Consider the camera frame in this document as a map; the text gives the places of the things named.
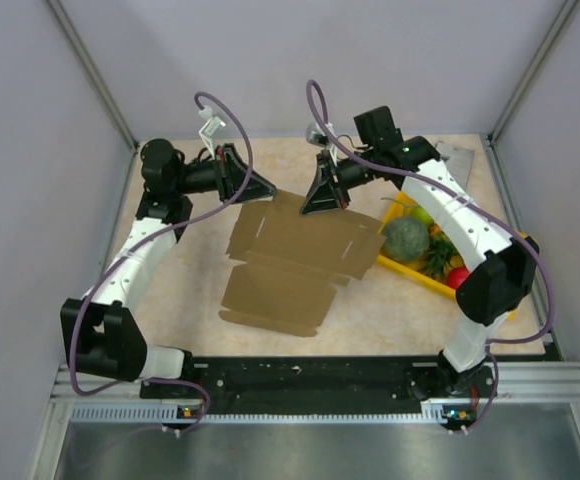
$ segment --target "beige floor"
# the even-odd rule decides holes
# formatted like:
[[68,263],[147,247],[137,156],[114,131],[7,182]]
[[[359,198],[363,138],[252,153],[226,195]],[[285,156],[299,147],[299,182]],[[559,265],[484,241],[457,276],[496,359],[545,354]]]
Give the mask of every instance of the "beige floor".
[[[486,210],[502,217],[485,153],[477,135],[430,135],[476,151],[468,192]],[[243,144],[236,142],[246,160]],[[253,140],[255,168],[278,188],[299,194],[308,191],[315,172],[315,147],[298,138]],[[175,142],[188,158],[201,147],[198,141]],[[142,179],[137,164],[123,212],[117,247],[130,230]],[[351,208],[381,218],[395,187],[383,180],[351,192]],[[193,216],[218,206],[216,193],[195,195]],[[298,338],[226,323],[218,316],[231,268],[225,255],[238,206],[190,226],[174,251],[164,259],[135,318],[150,343],[191,350],[195,355],[407,355],[436,354],[450,339],[459,315],[457,305],[425,287],[375,266],[362,281],[352,281],[338,293],[319,334]],[[508,320],[500,337],[516,338],[536,331],[528,299],[516,318]],[[494,352],[542,353],[540,342],[497,345]]]

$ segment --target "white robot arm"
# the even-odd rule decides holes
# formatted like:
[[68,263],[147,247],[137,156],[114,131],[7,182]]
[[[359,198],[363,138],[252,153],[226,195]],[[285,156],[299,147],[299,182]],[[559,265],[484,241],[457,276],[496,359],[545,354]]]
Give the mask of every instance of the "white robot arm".
[[[529,293],[536,264],[509,233],[466,207],[472,199],[452,178],[439,152],[423,137],[404,141],[388,107],[370,110],[354,120],[365,145],[357,155],[366,163],[416,172],[443,184],[457,196],[452,198],[417,178],[383,173],[350,158],[334,162],[327,136],[311,126],[306,139],[322,150],[317,155],[317,173],[302,213],[347,208],[350,188],[381,177],[393,182],[434,218],[471,272],[457,289],[457,303],[462,310],[459,327],[438,360],[438,383],[450,392],[460,390],[469,385],[470,378],[483,364],[487,340],[494,337]],[[532,239],[526,240],[538,250]]]
[[[212,122],[212,118],[206,122],[212,128],[204,137],[204,143],[209,146],[204,150],[213,148],[211,134],[216,131],[216,125]],[[191,353],[148,345],[132,312],[166,253],[179,242],[185,227],[164,234],[157,232],[190,219],[190,194],[217,191],[221,202],[235,195],[244,181],[247,166],[232,144],[218,146],[212,153],[208,151],[206,158],[197,156],[186,163],[183,153],[170,142],[156,139],[143,146],[140,157],[144,193],[130,234],[112,264],[121,257],[126,259],[97,289],[87,306],[78,336],[76,370],[125,381],[181,378]],[[275,186],[253,172],[237,202],[275,194]],[[135,245],[147,237],[152,240],[135,251]],[[69,356],[74,326],[88,293],[80,299],[68,299],[61,309],[66,356]]]

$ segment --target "cardboard sheet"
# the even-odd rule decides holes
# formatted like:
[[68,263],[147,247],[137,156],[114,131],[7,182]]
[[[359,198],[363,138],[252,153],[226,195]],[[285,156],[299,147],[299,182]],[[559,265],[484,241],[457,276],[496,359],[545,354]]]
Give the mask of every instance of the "cardboard sheet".
[[301,216],[303,200],[280,190],[271,201],[242,207],[227,254],[246,263],[232,270],[223,320],[314,336],[334,285],[360,280],[374,264],[385,240],[378,220],[347,210]]

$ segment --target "yellow tray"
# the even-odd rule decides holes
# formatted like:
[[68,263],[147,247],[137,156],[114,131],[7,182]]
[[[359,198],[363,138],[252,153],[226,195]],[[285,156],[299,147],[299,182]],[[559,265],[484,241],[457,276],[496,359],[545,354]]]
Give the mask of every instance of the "yellow tray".
[[[399,192],[399,194],[397,195],[397,200],[405,204],[417,203],[402,192]],[[392,220],[393,218],[401,217],[404,214],[405,207],[400,203],[392,202],[390,210],[388,210],[388,213],[386,213],[385,217],[383,217],[383,223],[381,224],[381,230],[379,231],[380,232],[383,231],[383,228],[390,220]],[[418,270],[421,270],[421,268],[423,267],[425,263],[424,260],[417,260],[416,262],[404,265],[402,263],[395,262],[394,260],[391,260],[388,257],[384,256],[382,253],[380,253],[379,257],[377,258],[377,263],[389,270],[392,270],[393,272],[397,272],[407,277],[410,277],[416,282],[425,285],[430,290],[440,293],[441,295],[444,295],[448,298],[455,299],[456,291],[453,288],[450,288],[449,286],[444,285],[441,282],[437,282],[436,280],[433,280],[432,278],[418,272]]]

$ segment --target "white wall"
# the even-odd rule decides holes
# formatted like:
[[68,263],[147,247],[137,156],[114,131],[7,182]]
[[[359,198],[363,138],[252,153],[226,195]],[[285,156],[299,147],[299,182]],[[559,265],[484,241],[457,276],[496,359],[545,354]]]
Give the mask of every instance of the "white wall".
[[0,0],[0,480],[31,460],[129,158],[44,3]]
[[500,151],[524,227],[538,238],[549,262],[560,339],[566,353],[580,359],[580,11]]
[[562,0],[63,2],[147,139],[195,135],[200,89],[252,134],[303,134],[310,77],[339,131],[388,104],[410,132],[489,132]]

